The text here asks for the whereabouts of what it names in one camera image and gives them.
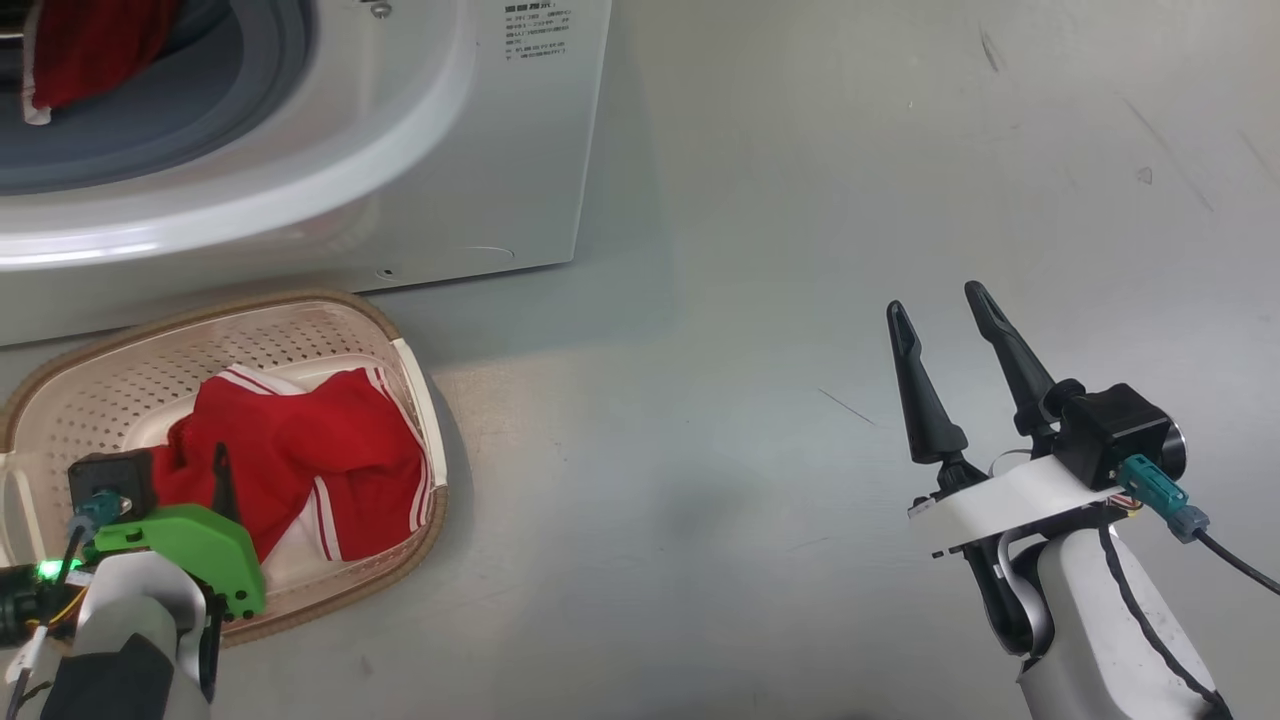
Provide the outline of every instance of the washing machine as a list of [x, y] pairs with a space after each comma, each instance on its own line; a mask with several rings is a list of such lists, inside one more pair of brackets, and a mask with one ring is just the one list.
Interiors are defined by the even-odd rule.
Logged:
[[0, 345], [572, 259], [611, 0], [183, 8], [47, 126], [0, 85]]

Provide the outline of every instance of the basket handle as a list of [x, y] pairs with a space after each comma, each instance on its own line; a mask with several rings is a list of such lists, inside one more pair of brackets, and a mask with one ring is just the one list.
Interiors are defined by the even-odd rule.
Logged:
[[36, 519], [36, 501], [31, 496], [31, 480], [27, 473], [13, 464], [13, 454], [0, 455], [0, 568], [12, 568], [17, 561], [13, 544], [9, 542], [10, 523], [6, 519], [5, 500], [9, 497], [9, 482], [18, 483], [18, 498], [22, 501], [23, 520], [27, 532], [31, 534], [31, 546], [36, 552], [36, 559], [45, 557], [45, 538], [40, 534], [40, 523]]
[[426, 443], [428, 459], [431, 461], [431, 489], [444, 487], [449, 484], [449, 468], [444, 460], [444, 439], [440, 437], [440, 423], [435, 419], [431, 391], [426, 387], [422, 368], [408, 343], [403, 338], [396, 338], [392, 347], [399, 355], [404, 377], [408, 378], [410, 400], [413, 401], [417, 421], [422, 424], [422, 442]]

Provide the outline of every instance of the perforated basket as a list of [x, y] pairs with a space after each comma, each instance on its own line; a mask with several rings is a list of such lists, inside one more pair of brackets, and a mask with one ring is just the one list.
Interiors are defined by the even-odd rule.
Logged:
[[257, 639], [344, 607], [402, 579], [444, 525], [447, 466], [430, 393], [413, 352], [374, 306], [311, 291], [223, 305], [127, 331], [58, 357], [28, 377], [0, 414], [4, 564], [45, 560], [65, 546], [67, 468], [91, 452], [165, 442], [200, 384], [239, 363], [306, 388], [356, 368], [381, 368], [426, 445], [426, 524], [366, 560], [268, 575], [266, 614], [225, 626], [227, 644]]

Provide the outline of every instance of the washing machine door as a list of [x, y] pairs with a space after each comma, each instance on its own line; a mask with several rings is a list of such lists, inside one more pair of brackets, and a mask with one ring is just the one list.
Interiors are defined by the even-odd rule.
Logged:
[[474, 1], [314, 0], [307, 65], [269, 117], [169, 169], [0, 197], [0, 272], [270, 238], [371, 193], [421, 163], [466, 105]]

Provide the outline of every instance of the black cable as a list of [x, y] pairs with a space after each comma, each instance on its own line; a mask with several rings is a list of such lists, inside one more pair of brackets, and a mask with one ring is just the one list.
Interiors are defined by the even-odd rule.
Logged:
[[[72, 530], [70, 541], [67, 543], [67, 552], [63, 553], [63, 566], [58, 569], [58, 579], [54, 580], [52, 589], [45, 594], [45, 607], [41, 614], [42, 620], [40, 621], [40, 625], [44, 628], [47, 628], [49, 623], [54, 619], [54, 615], [58, 614], [58, 603], [50, 602], [49, 598], [59, 594], [59, 591], [67, 587], [67, 575], [72, 571], [72, 560], [76, 559], [76, 550], [79, 547], [79, 539], [82, 537], [84, 537], [84, 527], [77, 525], [76, 529]], [[14, 720], [18, 717], [18, 712], [22, 710], [22, 706], [28, 700], [36, 697], [40, 691], [49, 687], [47, 683], [41, 683], [32, 688], [31, 692], [27, 692], [28, 682], [31, 682], [29, 667], [18, 673], [18, 680], [13, 684], [13, 696], [9, 697], [9, 708], [4, 714], [5, 720]]]
[[31, 670], [23, 670], [18, 673], [18, 680], [13, 684], [13, 694], [9, 697], [9, 710], [5, 711], [5, 720], [14, 720], [18, 717], [18, 711], [22, 710], [22, 698], [27, 694], [27, 682], [31, 680]]
[[1142, 629], [1142, 635], [1147, 638], [1147, 643], [1151, 648], [1156, 651], [1157, 655], [1169, 666], [1169, 670], [1174, 675], [1187, 683], [1196, 694], [1204, 698], [1204, 702], [1212, 707], [1216, 714], [1211, 717], [1217, 717], [1221, 720], [1231, 720], [1231, 711], [1226, 707], [1226, 701], [1222, 700], [1222, 694], [1217, 691], [1211, 691], [1206, 688], [1199, 680], [1196, 679], [1183, 664], [1174, 657], [1170, 652], [1169, 646], [1165, 641], [1160, 639], [1156, 629], [1151, 626], [1151, 620], [1147, 620], [1147, 614], [1142, 611], [1142, 606], [1138, 605], [1138, 598], [1133, 594], [1133, 588], [1129, 587], [1129, 580], [1124, 577], [1124, 568], [1120, 566], [1120, 555], [1116, 552], [1116, 546], [1111, 541], [1111, 528], [1108, 525], [1102, 525], [1098, 528], [1098, 539], [1102, 543], [1102, 552], [1107, 557], [1107, 569], [1111, 570], [1111, 577], [1115, 578], [1116, 584], [1120, 587], [1120, 598], [1124, 600], [1125, 607], [1129, 609], [1129, 614], [1133, 619], [1138, 621], [1138, 628]]
[[1226, 560], [1231, 565], [1231, 568], [1235, 568], [1236, 570], [1239, 570], [1239, 571], [1244, 573], [1245, 575], [1253, 578], [1254, 580], [1258, 582], [1260, 585], [1267, 588], [1268, 591], [1271, 591], [1271, 592], [1274, 592], [1276, 594], [1280, 594], [1280, 583], [1277, 583], [1277, 582], [1272, 580], [1271, 578], [1263, 575], [1261, 571], [1258, 571], [1257, 568], [1254, 568], [1254, 566], [1249, 565], [1248, 562], [1240, 560], [1239, 557], [1231, 555], [1231, 551], [1229, 551], [1225, 547], [1222, 547], [1221, 544], [1219, 544], [1216, 539], [1208, 537], [1208, 533], [1206, 533], [1203, 530], [1203, 528], [1196, 530], [1194, 533], [1192, 533], [1192, 536], [1194, 536], [1196, 539], [1198, 539], [1202, 543], [1204, 543], [1204, 547], [1212, 550], [1215, 555], [1217, 555], [1222, 560]]

